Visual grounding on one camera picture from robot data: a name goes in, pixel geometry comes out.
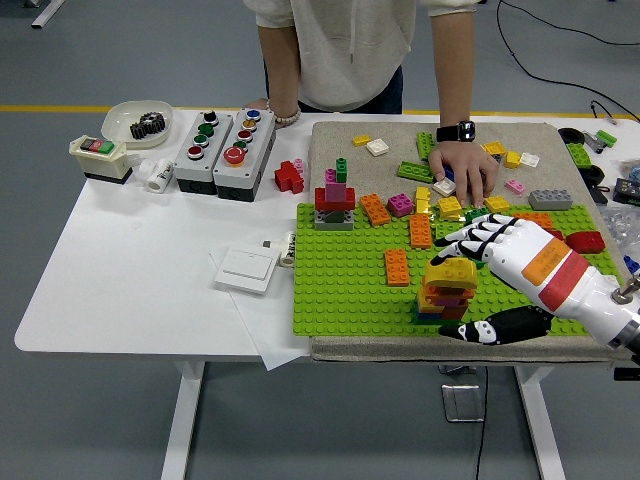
person's hand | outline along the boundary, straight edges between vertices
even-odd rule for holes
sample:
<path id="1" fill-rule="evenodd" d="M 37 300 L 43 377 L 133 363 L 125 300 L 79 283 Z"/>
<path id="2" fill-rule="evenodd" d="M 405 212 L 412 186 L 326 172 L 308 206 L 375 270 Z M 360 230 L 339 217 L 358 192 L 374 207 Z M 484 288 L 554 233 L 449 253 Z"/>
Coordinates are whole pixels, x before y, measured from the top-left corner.
<path id="1" fill-rule="evenodd" d="M 439 142 L 429 154 L 429 165 L 437 182 L 445 177 L 444 165 L 449 165 L 455 175 L 458 201 L 466 206 L 467 190 L 471 190 L 477 208 L 495 188 L 500 166 L 482 146 L 469 142 Z"/>

lego baseplate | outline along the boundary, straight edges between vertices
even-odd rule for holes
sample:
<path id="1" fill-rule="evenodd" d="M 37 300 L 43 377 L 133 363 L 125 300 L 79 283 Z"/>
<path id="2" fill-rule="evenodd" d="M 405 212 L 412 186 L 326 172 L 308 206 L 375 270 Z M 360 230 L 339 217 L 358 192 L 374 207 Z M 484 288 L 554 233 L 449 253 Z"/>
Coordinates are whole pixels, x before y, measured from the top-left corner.
<path id="1" fill-rule="evenodd" d="M 533 212 L 530 207 L 512 207 L 505 214 Z M 554 227 L 565 235 L 596 230 L 583 205 L 565 211 L 548 212 Z M 393 218 L 391 223 L 372 227 L 360 206 L 354 212 L 352 231 L 319 231 L 314 228 L 314 205 L 298 205 L 293 331 L 301 336 L 437 336 L 434 325 L 411 322 L 412 308 L 424 268 L 440 250 L 412 249 L 409 217 Z M 458 230 L 463 224 L 433 220 L 434 238 Z M 411 283 L 408 287 L 387 285 L 384 252 L 404 248 L 407 252 Z M 620 275 L 605 250 L 585 258 L 605 275 Z M 469 302 L 464 322 L 477 321 L 491 314 L 531 302 L 507 287 L 487 267 L 478 270 L 478 289 Z M 575 320 L 554 318 L 550 335 L 588 335 Z"/>

black watch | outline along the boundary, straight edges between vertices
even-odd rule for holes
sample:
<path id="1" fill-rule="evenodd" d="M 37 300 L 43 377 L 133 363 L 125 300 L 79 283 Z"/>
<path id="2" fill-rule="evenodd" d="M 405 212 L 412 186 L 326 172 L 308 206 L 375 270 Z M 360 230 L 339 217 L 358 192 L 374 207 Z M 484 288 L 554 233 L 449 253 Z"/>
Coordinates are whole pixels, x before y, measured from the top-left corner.
<path id="1" fill-rule="evenodd" d="M 476 138 L 476 124 L 471 120 L 463 120 L 450 127 L 436 130 L 437 142 L 473 142 Z"/>

table leg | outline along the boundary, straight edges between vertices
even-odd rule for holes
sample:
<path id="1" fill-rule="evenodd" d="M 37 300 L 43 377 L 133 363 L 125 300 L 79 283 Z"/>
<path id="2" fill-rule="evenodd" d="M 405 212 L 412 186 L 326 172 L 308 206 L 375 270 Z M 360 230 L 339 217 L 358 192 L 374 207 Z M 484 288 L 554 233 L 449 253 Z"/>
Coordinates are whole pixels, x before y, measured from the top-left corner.
<path id="1" fill-rule="evenodd" d="M 542 480 L 565 480 L 540 382 L 553 367 L 515 367 Z"/>
<path id="2" fill-rule="evenodd" d="M 173 414 L 167 454 L 164 457 L 162 480 L 184 479 L 204 372 L 204 362 L 175 363 L 182 374 L 182 380 Z"/>

control box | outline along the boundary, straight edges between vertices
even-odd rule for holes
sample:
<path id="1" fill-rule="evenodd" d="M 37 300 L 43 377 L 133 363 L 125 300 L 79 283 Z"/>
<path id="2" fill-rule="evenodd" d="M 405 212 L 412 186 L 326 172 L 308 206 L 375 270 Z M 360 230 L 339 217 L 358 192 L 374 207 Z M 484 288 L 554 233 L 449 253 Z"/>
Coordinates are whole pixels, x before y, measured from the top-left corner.
<path id="1" fill-rule="evenodd" d="M 215 195 L 213 165 L 233 125 L 231 115 L 200 112 L 178 151 L 174 175 L 180 190 Z"/>
<path id="2" fill-rule="evenodd" d="M 256 198 L 276 138 L 275 116 L 243 108 L 213 168 L 218 197 L 243 202 Z"/>
<path id="3" fill-rule="evenodd" d="M 69 153 L 78 159 L 87 178 L 122 185 L 133 172 L 124 142 L 83 135 L 69 144 Z"/>

